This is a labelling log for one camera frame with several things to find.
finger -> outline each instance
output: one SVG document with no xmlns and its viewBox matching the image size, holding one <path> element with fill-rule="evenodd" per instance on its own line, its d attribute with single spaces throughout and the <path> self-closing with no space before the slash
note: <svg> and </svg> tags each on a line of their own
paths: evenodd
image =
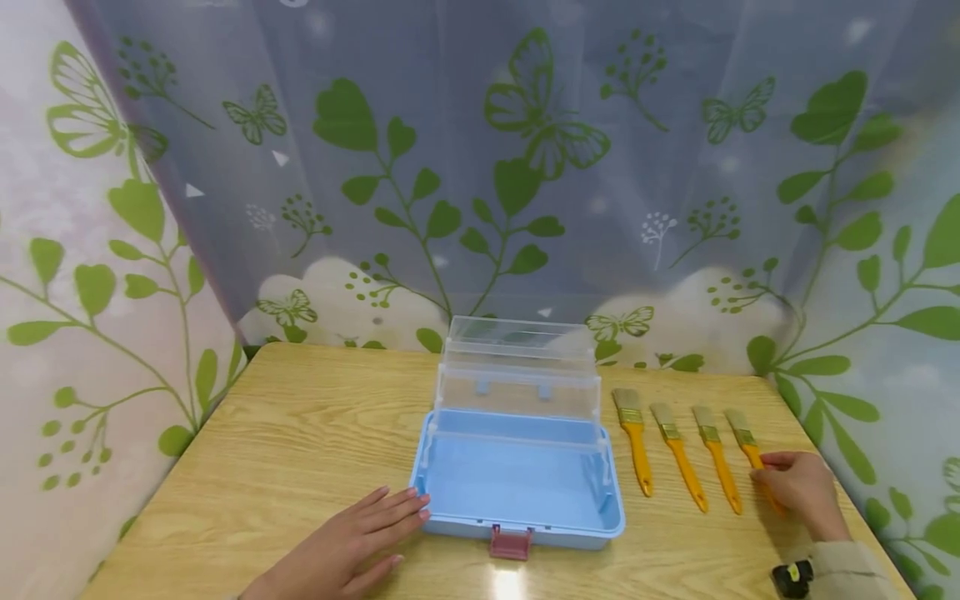
<svg viewBox="0 0 960 600">
<path fill-rule="evenodd" d="M 403 492 L 397 492 L 392 496 L 381 498 L 378 502 L 375 502 L 371 506 L 366 507 L 362 512 L 364 515 L 371 515 L 373 513 L 379 513 L 387 509 L 394 508 L 397 504 L 402 504 L 403 502 L 409 500 L 410 498 L 417 497 L 417 488 L 407 488 Z"/>
<path fill-rule="evenodd" d="M 382 511 L 364 516 L 360 520 L 360 531 L 368 534 L 390 527 L 400 520 L 417 513 L 430 502 L 430 495 L 425 493 L 420 497 L 405 498 L 403 502 Z"/>
<path fill-rule="evenodd" d="M 767 484 L 770 483 L 770 475 L 774 472 L 765 468 L 755 468 L 750 471 L 750 478 L 758 483 Z"/>
<path fill-rule="evenodd" d="M 349 581 L 344 586 L 344 594 L 348 598 L 361 598 L 367 595 L 367 592 L 371 590 L 378 583 L 390 576 L 394 569 L 400 566 L 400 563 L 403 562 L 403 557 L 396 554 L 394 556 L 388 556 L 379 563 L 370 567 L 364 573 L 360 573 L 353 579 Z"/>
<path fill-rule="evenodd" d="M 390 492 L 390 488 L 383 486 L 382 488 L 377 488 L 376 490 L 368 493 L 366 496 L 360 499 L 356 504 L 350 506 L 344 510 L 344 513 L 355 513 L 357 511 L 362 511 L 368 506 L 372 506 L 380 501 L 380 499 L 387 495 Z"/>
<path fill-rule="evenodd" d="M 421 528 L 428 518 L 430 518 L 430 511 L 420 511 L 394 523 L 390 527 L 384 527 L 379 531 L 367 534 L 364 538 L 369 544 L 369 553 L 375 554 L 407 538 Z"/>
<path fill-rule="evenodd" d="M 760 460 L 764 465 L 789 467 L 797 461 L 800 454 L 801 452 L 767 452 L 760 454 Z"/>
</svg>

pink latch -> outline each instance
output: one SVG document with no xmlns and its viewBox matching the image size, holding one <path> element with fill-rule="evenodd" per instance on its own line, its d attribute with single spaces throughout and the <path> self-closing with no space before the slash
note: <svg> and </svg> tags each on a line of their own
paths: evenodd
<svg viewBox="0 0 960 600">
<path fill-rule="evenodd" d="M 533 528 L 528 528 L 526 534 L 505 534 L 500 532 L 499 525 L 494 525 L 490 538 L 490 555 L 497 559 L 526 561 L 530 558 L 530 544 L 533 539 Z"/>
</svg>

white triangle print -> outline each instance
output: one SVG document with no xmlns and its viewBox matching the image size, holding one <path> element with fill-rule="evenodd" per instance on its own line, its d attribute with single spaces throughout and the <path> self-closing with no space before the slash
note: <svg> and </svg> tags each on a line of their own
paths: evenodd
<svg viewBox="0 0 960 600">
<path fill-rule="evenodd" d="M 276 159 L 276 164 L 280 165 L 281 167 L 290 162 L 289 156 L 282 152 L 277 152 L 276 150 L 274 150 L 274 158 Z"/>
</svg>

plastic storage box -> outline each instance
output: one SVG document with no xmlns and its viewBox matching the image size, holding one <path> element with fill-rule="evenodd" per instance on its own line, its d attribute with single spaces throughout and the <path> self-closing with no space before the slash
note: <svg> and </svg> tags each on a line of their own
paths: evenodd
<svg viewBox="0 0 960 600">
<path fill-rule="evenodd" d="M 429 533 L 597 550 L 623 533 L 600 377 L 584 325 L 454 317 L 411 486 Z"/>
</svg>

yellow brush handle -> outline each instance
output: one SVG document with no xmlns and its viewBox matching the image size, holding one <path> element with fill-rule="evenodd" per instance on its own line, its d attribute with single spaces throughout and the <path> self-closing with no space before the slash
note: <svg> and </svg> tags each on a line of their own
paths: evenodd
<svg viewBox="0 0 960 600">
<path fill-rule="evenodd" d="M 680 474 L 684 477 L 686 488 L 690 490 L 690 495 L 693 496 L 693 501 L 697 503 L 698 507 L 700 507 L 700 512 L 705 513 L 708 510 L 707 497 L 704 495 L 704 491 L 700 487 L 700 480 L 697 479 L 697 473 L 693 471 L 693 467 L 690 466 L 690 461 L 686 458 L 686 452 L 684 452 L 684 443 L 680 440 L 667 440 L 666 444 L 670 446 L 670 449 L 673 450 L 673 455 L 677 457 L 677 465 L 680 466 Z"/>
<path fill-rule="evenodd" d="M 654 494 L 654 475 L 647 460 L 647 451 L 643 446 L 643 423 L 622 423 L 623 430 L 630 437 L 630 448 L 634 455 L 634 472 L 643 495 L 648 498 Z"/>
<path fill-rule="evenodd" d="M 750 466 L 753 468 L 766 468 L 763 465 L 763 461 L 760 460 L 760 449 L 755 445 L 745 445 L 742 446 L 743 453 L 747 455 L 747 459 L 750 460 Z M 780 516 L 786 516 L 786 507 L 780 504 L 777 499 L 774 497 L 774 493 L 770 491 L 770 488 L 767 486 L 762 486 L 763 493 L 766 494 L 767 499 L 770 500 L 770 504 L 773 505 L 774 510 L 777 511 L 777 514 Z"/>
<path fill-rule="evenodd" d="M 738 515 L 743 515 L 743 504 L 740 502 L 740 492 L 736 489 L 736 483 L 733 481 L 733 474 L 730 473 L 730 467 L 727 465 L 727 459 L 723 455 L 723 446 L 718 442 L 707 442 L 707 449 L 713 455 L 713 463 L 717 467 L 717 474 L 720 476 L 720 485 L 723 486 L 723 493 L 730 502 L 731 508 Z"/>
</svg>

